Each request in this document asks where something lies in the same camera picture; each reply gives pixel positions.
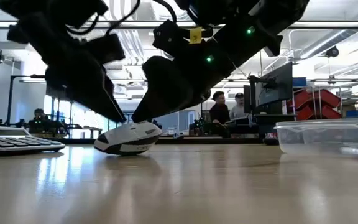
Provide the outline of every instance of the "table surface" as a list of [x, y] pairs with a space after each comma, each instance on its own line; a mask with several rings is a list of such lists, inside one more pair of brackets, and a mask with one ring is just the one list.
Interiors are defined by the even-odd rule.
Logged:
[[0, 223], [358, 223], [358, 160], [262, 145], [0, 157]]

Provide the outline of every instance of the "plastic container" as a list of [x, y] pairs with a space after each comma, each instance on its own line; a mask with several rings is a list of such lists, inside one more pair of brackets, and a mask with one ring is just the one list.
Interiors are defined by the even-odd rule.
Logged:
[[358, 158], [358, 118], [279, 122], [275, 129], [284, 153]]

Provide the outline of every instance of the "ceiling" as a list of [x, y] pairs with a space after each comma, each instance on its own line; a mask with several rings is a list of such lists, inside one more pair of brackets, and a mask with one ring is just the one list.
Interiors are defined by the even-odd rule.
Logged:
[[[166, 0], [176, 11], [178, 18], [188, 20], [184, 11], [174, 4], [174, 0]], [[135, 4], [135, 0], [105, 0], [110, 7], [105, 19], [115, 20], [127, 14]], [[150, 21], [169, 19], [168, 12], [151, 0], [142, 0], [138, 11], [130, 20]], [[13, 20], [11, 16], [0, 11], [0, 21]], [[358, 0], [310, 0], [302, 21], [354, 21], [358, 20]], [[143, 79], [141, 65], [153, 55], [163, 55], [154, 48], [152, 30], [117, 30], [126, 59], [121, 62], [107, 64], [112, 79]], [[0, 49], [15, 60], [27, 60], [36, 54], [31, 47], [8, 42], [6, 30], [0, 30]], [[104, 34], [103, 30], [94, 30], [86, 36], [93, 39]], [[330, 74], [339, 77], [358, 77], [358, 30], [285, 30], [281, 33], [283, 42], [279, 57], [268, 57], [262, 51], [257, 53], [239, 69], [231, 78], [244, 79], [249, 73], [260, 75], [277, 68], [292, 58], [295, 77], [328, 78]], [[330, 46], [336, 45], [340, 51], [337, 58], [321, 57]], [[225, 86], [241, 87], [243, 83], [227, 83]]]

